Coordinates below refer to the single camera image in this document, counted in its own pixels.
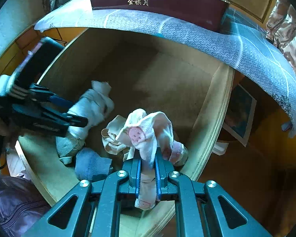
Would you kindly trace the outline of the white sheer sock bundle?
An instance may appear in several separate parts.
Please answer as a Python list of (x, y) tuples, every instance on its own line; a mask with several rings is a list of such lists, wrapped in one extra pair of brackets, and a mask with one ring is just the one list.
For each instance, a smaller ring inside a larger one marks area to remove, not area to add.
[(111, 86), (108, 82), (92, 81), (91, 86), (68, 111), (71, 115), (88, 119), (85, 127), (68, 128), (73, 137), (81, 140), (85, 140), (90, 128), (103, 122), (114, 109), (114, 102), (109, 98)]

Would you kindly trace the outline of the white pink cartoon sock bundle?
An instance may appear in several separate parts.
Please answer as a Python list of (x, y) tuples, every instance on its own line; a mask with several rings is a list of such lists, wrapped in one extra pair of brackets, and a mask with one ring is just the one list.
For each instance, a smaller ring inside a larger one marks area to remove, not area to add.
[(140, 153), (141, 182), (135, 207), (150, 210), (158, 199), (155, 183), (156, 150), (160, 148), (163, 159), (174, 165), (179, 159), (182, 143), (174, 139), (172, 123), (163, 112), (148, 114), (143, 109), (136, 109), (128, 115), (117, 140)]

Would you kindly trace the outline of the pale green ribbed sock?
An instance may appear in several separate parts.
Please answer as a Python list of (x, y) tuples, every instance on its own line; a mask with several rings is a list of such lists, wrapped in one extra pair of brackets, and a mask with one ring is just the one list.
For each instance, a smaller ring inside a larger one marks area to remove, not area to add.
[(68, 165), (73, 161), (76, 154), (83, 148), (85, 141), (80, 138), (76, 138), (67, 132), (65, 137), (56, 136), (55, 143), (60, 161), (64, 165)]

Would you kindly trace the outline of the light blue sock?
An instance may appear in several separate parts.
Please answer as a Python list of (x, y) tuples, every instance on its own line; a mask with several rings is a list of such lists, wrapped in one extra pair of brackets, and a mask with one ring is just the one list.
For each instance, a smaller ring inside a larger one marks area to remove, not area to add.
[(90, 148), (84, 147), (76, 154), (75, 174), (78, 180), (100, 181), (112, 170), (112, 159), (100, 157)]

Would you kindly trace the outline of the cream yellow sock bundle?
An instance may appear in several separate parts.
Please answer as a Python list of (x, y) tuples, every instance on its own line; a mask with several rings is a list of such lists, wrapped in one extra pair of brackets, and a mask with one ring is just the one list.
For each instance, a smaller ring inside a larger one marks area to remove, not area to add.
[(179, 151), (180, 151), (179, 159), (174, 164), (174, 166), (176, 166), (176, 167), (183, 166), (189, 157), (189, 152), (183, 144), (181, 144), (181, 148), (179, 148)]

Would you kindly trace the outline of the peach sock bundle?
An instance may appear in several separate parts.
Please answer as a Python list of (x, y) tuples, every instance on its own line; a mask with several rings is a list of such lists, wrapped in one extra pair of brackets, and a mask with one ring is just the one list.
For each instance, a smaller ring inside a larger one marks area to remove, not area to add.
[(126, 118), (117, 115), (112, 121), (108, 123), (106, 128), (101, 130), (101, 138), (104, 150), (111, 155), (123, 154), (123, 159), (127, 159), (130, 148), (125, 144), (119, 142), (116, 137), (123, 128)]

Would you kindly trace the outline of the dark purple puffer jacket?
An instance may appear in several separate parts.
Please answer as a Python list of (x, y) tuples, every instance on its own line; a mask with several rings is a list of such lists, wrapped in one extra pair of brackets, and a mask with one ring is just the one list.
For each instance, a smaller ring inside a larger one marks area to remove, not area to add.
[(50, 208), (31, 181), (0, 174), (0, 226), (8, 236), (22, 236)]

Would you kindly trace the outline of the open wooden drawer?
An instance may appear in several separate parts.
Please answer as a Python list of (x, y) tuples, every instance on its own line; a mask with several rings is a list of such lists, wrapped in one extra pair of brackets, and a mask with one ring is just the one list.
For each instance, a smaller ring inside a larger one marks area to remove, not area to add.
[[(76, 102), (91, 80), (108, 82), (114, 110), (89, 130), (86, 146), (107, 157), (100, 131), (137, 108), (162, 111), (189, 152), (180, 172), (198, 180), (218, 138), (229, 103), (234, 69), (197, 49), (157, 36), (89, 28), (72, 40), (38, 81)], [(16, 151), (34, 185), (53, 206), (78, 183), (58, 157), (55, 137), (19, 137)], [(152, 210), (122, 212), (119, 236), (154, 236), (172, 219), (172, 201)]]

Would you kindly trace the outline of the blue patterned tablecloth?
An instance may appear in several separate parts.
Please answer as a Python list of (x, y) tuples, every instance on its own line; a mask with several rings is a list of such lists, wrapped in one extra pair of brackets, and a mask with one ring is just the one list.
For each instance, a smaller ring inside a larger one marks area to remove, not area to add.
[(35, 30), (91, 27), (149, 34), (188, 45), (206, 53), (258, 84), (288, 115), (296, 135), (296, 74), (284, 55), (267, 41), (265, 32), (250, 18), (228, 9), (216, 33), (174, 17), (153, 12), (93, 10), (90, 0), (71, 0), (41, 18)]

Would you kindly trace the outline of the dark red metal tin box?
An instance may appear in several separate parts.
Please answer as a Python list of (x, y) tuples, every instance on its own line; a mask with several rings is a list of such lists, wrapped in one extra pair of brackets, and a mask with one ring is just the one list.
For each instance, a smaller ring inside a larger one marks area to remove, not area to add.
[(223, 0), (90, 0), (93, 10), (138, 10), (171, 16), (218, 32), (229, 3)]

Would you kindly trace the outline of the brown floral curtain right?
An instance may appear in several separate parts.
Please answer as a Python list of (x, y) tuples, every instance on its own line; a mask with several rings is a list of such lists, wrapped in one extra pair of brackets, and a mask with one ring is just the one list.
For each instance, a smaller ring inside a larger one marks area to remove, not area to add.
[(266, 31), (266, 39), (283, 53), (296, 74), (296, 10), (289, 0), (276, 0)]

